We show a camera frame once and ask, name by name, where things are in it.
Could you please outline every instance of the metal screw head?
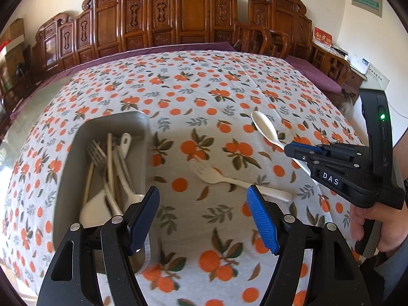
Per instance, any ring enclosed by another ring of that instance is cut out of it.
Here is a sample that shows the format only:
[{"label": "metal screw head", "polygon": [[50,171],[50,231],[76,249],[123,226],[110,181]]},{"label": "metal screw head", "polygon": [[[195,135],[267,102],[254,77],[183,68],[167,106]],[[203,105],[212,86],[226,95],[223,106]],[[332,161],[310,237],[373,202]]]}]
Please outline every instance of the metal screw head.
[{"label": "metal screw head", "polygon": [[295,221],[295,218],[292,215],[289,215],[289,214],[285,215],[283,217],[283,219],[285,220],[285,222],[288,222],[288,223],[293,223]]},{"label": "metal screw head", "polygon": [[81,225],[79,223],[74,223],[71,225],[71,231],[76,231],[81,227]]},{"label": "metal screw head", "polygon": [[326,227],[330,230],[330,231],[335,231],[337,229],[337,226],[334,223],[329,222]]},{"label": "metal screw head", "polygon": [[116,215],[112,218],[112,223],[113,224],[119,224],[120,222],[123,221],[123,217],[120,215]]}]

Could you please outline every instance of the table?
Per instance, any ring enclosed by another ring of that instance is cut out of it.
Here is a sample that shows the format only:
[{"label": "table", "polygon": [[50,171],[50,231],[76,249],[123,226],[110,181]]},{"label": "table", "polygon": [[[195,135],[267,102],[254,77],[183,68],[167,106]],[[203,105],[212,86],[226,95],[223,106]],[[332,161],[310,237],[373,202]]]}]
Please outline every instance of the table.
[{"label": "table", "polygon": [[341,87],[350,95],[353,104],[355,104],[360,95],[360,87],[363,81],[367,81],[367,77],[350,66],[350,73]]},{"label": "table", "polygon": [[[35,292],[54,254],[54,204],[76,130],[88,119],[128,110],[150,118],[152,157],[162,196],[161,264],[137,280],[150,305],[245,305],[261,301],[276,257],[264,247],[245,190],[207,185],[189,167],[195,156],[228,177],[284,189],[277,201],[303,222],[335,222],[348,232],[349,203],[315,186],[251,123],[259,110],[283,143],[360,144],[352,127],[304,76],[280,59],[192,51],[144,55],[79,72],[45,108],[17,160],[3,219],[3,259]],[[311,254],[305,253],[295,306],[301,305]],[[112,304],[99,276],[105,305]]]}]

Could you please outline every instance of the wooden chair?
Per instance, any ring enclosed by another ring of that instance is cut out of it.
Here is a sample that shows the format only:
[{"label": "wooden chair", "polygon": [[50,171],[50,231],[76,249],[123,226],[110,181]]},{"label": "wooden chair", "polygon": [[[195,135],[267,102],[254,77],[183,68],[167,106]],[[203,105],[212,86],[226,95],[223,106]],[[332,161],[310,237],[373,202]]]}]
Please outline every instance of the wooden chair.
[{"label": "wooden chair", "polygon": [[284,58],[284,31],[236,20],[237,0],[84,0],[82,13],[46,21],[33,47],[33,80],[116,53],[160,45],[229,42],[243,52]]},{"label": "wooden chair", "polygon": [[14,84],[3,92],[3,87],[0,89],[1,104],[5,112],[10,116],[17,105],[26,99],[35,87],[30,79],[30,74],[27,72],[22,77],[14,77]]},{"label": "wooden chair", "polygon": [[350,64],[313,43],[312,21],[306,17],[306,11],[300,0],[248,0],[249,24],[287,33],[289,55],[309,61],[342,85],[350,72]]},{"label": "wooden chair", "polygon": [[[279,37],[282,44],[275,44]],[[279,31],[269,31],[262,26],[244,25],[234,20],[233,47],[239,52],[261,54],[284,59],[290,50],[289,36]]]}]

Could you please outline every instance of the purple cushion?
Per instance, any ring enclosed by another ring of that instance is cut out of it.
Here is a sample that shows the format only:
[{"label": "purple cushion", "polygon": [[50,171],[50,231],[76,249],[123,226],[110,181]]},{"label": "purple cushion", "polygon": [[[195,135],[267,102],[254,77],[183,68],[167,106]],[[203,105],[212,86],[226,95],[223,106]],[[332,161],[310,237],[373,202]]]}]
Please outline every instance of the purple cushion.
[{"label": "purple cushion", "polygon": [[321,91],[328,91],[332,93],[341,93],[341,86],[333,79],[326,76],[323,72],[310,64],[308,61],[294,56],[286,58],[292,67],[298,70],[302,75],[309,79]]}]

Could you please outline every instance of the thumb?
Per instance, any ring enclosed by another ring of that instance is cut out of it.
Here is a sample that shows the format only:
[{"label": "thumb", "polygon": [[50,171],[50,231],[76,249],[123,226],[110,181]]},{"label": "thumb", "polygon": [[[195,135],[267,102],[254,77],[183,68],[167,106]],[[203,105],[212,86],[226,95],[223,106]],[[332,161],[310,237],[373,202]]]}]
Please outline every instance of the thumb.
[{"label": "thumb", "polygon": [[371,208],[363,211],[362,216],[368,220],[377,220],[383,223],[389,223],[394,220],[395,208],[376,202]]}]

